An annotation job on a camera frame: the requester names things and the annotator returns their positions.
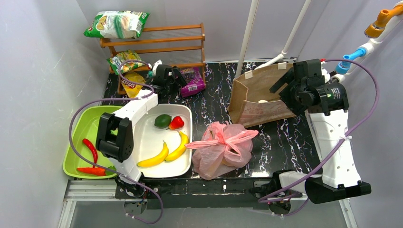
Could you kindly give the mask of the purple grape candy packet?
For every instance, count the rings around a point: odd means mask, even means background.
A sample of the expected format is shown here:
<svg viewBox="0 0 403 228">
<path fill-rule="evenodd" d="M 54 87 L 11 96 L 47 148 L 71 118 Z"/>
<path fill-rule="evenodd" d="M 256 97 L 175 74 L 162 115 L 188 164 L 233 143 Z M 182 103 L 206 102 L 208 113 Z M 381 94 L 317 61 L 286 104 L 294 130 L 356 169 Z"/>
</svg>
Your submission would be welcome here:
<svg viewBox="0 0 403 228">
<path fill-rule="evenodd" d="M 195 95 L 206 89 L 206 84 L 198 67 L 181 68 L 179 71 L 187 82 L 187 85 L 180 89 L 182 97 Z"/>
</svg>

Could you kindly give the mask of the yellow Lays chips bag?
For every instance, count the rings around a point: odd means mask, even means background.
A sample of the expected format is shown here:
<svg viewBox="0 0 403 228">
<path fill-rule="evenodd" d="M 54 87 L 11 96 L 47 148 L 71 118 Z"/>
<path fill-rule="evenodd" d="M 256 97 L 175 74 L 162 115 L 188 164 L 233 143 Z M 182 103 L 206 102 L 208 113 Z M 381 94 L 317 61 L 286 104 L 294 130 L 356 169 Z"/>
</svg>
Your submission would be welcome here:
<svg viewBox="0 0 403 228">
<path fill-rule="evenodd" d="M 130 81 L 137 82 L 137 83 L 140 83 L 140 84 L 145 84 L 144 77 L 139 75 L 136 72 L 126 73 L 124 75 L 124 77 L 127 78 Z M 137 85 L 137 84 L 128 82 L 126 80 L 122 80 L 121 84 L 122 84 L 123 89 L 125 90 L 125 92 L 126 92 L 126 94 L 127 94 L 127 96 L 129 98 L 136 97 L 138 95 L 138 93 L 140 92 L 140 90 L 142 89 L 141 85 Z"/>
</svg>

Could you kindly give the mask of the brown burlap tote bag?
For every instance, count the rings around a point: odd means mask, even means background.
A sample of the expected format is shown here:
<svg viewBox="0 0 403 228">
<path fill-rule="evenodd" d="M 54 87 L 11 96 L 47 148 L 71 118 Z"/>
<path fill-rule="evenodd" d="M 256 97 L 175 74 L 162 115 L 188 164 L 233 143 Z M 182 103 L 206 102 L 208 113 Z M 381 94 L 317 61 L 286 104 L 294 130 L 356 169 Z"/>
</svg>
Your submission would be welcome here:
<svg viewBox="0 0 403 228">
<path fill-rule="evenodd" d="M 273 64 L 235 78 L 228 108 L 231 122 L 248 128 L 295 117 L 278 92 L 269 90 L 292 66 L 292 63 Z"/>
</svg>

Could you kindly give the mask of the pink plastic grocery bag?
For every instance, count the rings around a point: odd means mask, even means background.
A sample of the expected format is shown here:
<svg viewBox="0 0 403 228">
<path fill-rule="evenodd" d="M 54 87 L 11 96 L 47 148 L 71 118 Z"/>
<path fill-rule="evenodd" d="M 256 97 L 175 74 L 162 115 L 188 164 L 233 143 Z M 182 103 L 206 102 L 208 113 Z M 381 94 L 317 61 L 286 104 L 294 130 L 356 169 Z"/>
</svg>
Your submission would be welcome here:
<svg viewBox="0 0 403 228">
<path fill-rule="evenodd" d="M 212 180 L 246 166 L 251 159 L 252 139 L 258 134 L 238 123 L 211 123 L 201 140 L 185 145 L 194 150 L 193 170 L 202 179 Z"/>
</svg>

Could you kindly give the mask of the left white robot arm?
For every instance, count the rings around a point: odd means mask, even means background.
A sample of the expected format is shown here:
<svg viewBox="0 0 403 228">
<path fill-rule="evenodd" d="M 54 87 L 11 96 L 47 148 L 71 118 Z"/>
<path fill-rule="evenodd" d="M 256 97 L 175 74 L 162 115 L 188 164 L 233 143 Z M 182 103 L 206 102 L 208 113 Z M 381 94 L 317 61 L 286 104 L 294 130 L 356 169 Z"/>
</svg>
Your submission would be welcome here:
<svg viewBox="0 0 403 228">
<path fill-rule="evenodd" d="M 158 98 L 186 85 L 180 71 L 169 65 L 155 65 L 135 100 L 113 113 L 100 116 L 96 148 L 116 168 L 120 179 L 134 184 L 141 176 L 168 178 L 185 174 L 191 165 L 191 151 L 166 161 L 184 139 L 192 138 L 192 112 L 181 104 L 160 104 Z"/>
</svg>

